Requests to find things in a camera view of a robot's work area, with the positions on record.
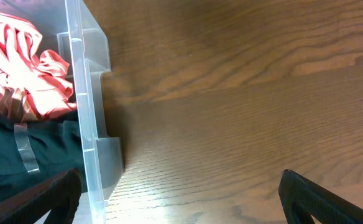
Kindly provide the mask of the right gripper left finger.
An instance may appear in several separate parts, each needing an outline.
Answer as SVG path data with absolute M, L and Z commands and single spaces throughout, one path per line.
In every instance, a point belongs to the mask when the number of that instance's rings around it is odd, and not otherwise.
M 78 169 L 63 171 L 0 202 L 0 223 L 72 223 L 80 197 Z

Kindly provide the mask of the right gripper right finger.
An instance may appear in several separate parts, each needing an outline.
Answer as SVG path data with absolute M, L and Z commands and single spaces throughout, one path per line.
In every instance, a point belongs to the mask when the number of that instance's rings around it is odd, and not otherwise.
M 293 170 L 283 171 L 278 194 L 288 223 L 363 223 L 363 209 Z

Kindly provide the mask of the dark navy cloth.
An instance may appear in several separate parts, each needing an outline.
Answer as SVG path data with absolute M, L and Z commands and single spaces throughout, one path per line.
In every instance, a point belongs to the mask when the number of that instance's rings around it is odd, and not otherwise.
M 0 202 L 68 169 L 77 168 L 81 191 L 86 177 L 78 113 L 72 111 L 55 119 L 27 123 L 27 134 L 39 173 L 25 168 L 14 136 L 14 123 L 0 114 Z

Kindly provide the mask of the pink printed t-shirt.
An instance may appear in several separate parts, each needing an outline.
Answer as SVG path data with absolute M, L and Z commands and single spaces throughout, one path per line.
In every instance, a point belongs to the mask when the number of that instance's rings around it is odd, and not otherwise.
M 0 12 L 0 114 L 15 123 L 54 119 L 76 110 L 69 63 L 53 50 L 37 54 L 42 34 Z

